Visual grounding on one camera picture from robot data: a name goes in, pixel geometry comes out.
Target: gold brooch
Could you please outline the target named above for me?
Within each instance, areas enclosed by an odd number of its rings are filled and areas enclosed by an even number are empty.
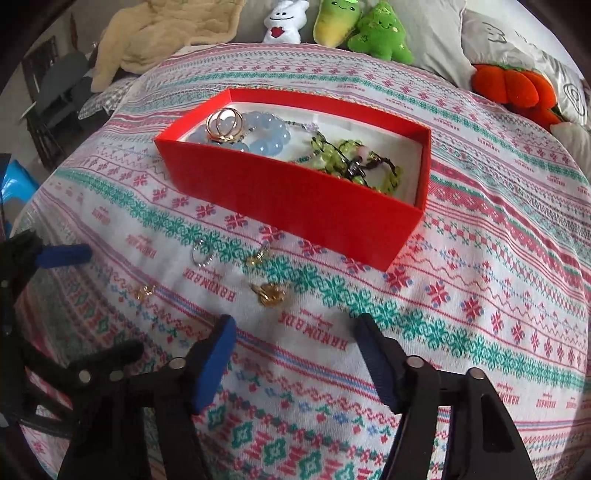
[[[263,261],[269,256],[269,248],[262,247],[259,251],[246,258],[246,264],[249,267],[256,267],[263,263]]]
[[[147,297],[153,295],[155,291],[156,285],[145,285],[135,292],[135,299],[139,301],[144,301]]]
[[[285,300],[285,288],[279,283],[263,283],[260,286],[251,283],[251,289],[264,307],[274,307]]]

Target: blue object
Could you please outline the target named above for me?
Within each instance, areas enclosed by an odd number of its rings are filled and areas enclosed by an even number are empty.
[[[203,369],[193,388],[193,408],[196,414],[212,403],[236,345],[236,321],[229,315],[222,315],[218,322],[221,322],[222,331],[204,360]]]
[[[363,321],[363,316],[358,319],[354,336],[363,360],[365,360],[369,375],[374,381],[374,387],[380,401],[390,407],[392,411],[399,411],[400,405],[395,393],[394,372],[368,325]]]
[[[33,180],[29,172],[17,160],[13,160],[8,164],[2,181],[3,202],[18,198],[27,203],[38,188],[39,184]]]
[[[91,257],[92,250],[87,244],[43,247],[35,259],[35,265],[39,268],[66,267],[87,263]]]
[[[234,117],[226,118],[219,124],[222,132],[232,130],[234,126]],[[211,128],[215,129],[215,124],[211,123]],[[291,134],[287,129],[287,124],[279,117],[270,113],[249,112],[243,116],[243,127],[246,133],[241,133],[238,141],[235,142],[217,142],[212,140],[207,133],[205,125],[200,125],[187,137],[188,142],[198,144],[210,144],[231,150],[250,152],[264,157],[274,157],[283,150],[291,139]],[[250,145],[246,145],[244,140],[250,133],[256,132],[256,140]]]

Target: patterned bedspread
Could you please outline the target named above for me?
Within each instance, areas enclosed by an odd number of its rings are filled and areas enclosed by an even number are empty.
[[[269,85],[433,129],[427,211],[387,272],[174,188],[154,137],[227,87]],[[590,199],[552,136],[420,70],[313,45],[178,54],[144,75],[33,198],[19,228],[53,244],[88,242],[95,254],[82,268],[38,273],[19,314],[35,344],[64,363],[140,338],[136,372],[185,354],[231,314],[238,344],[214,403],[194,419],[215,477],[377,480],[398,417],[379,402],[352,337],[352,317],[370,312],[407,353],[456,372],[483,368],[538,478],[565,478],[591,443]],[[216,256],[196,271],[190,250],[199,237]],[[245,257],[264,242],[271,259],[248,271]],[[264,281],[289,282],[288,300],[260,306],[248,285]],[[150,284],[155,294],[136,300]],[[433,479],[449,417],[441,408]],[[152,471],[162,478],[146,418]],[[67,443],[26,435],[55,475]]]

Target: plush toy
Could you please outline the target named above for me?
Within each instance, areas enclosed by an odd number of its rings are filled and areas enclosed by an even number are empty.
[[[359,33],[347,42],[350,50],[407,65],[413,62],[413,54],[404,41],[406,31],[389,3],[378,3],[359,21],[357,28]]]
[[[306,24],[309,6],[306,0],[279,2],[265,19],[265,26],[269,30],[263,43],[301,43],[300,30]]]
[[[314,24],[314,41],[335,48],[341,45],[361,18],[359,0],[322,0]]]
[[[502,103],[513,113],[524,116],[550,131],[550,125],[563,120],[551,109],[557,98],[552,84],[543,75],[497,65],[474,65],[473,90],[489,100]]]

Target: silver ring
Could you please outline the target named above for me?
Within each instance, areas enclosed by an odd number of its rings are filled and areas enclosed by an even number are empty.
[[[203,258],[203,260],[201,260],[200,262],[195,260],[195,251],[198,248],[201,248],[203,245],[207,246],[207,253],[205,254],[205,257]],[[193,245],[193,249],[191,250],[191,260],[193,261],[193,265],[195,265],[197,268],[203,268],[203,267],[207,267],[211,261],[213,260],[213,247],[209,242],[206,242],[203,238],[200,238],[199,240],[197,240],[195,242],[195,245]]]

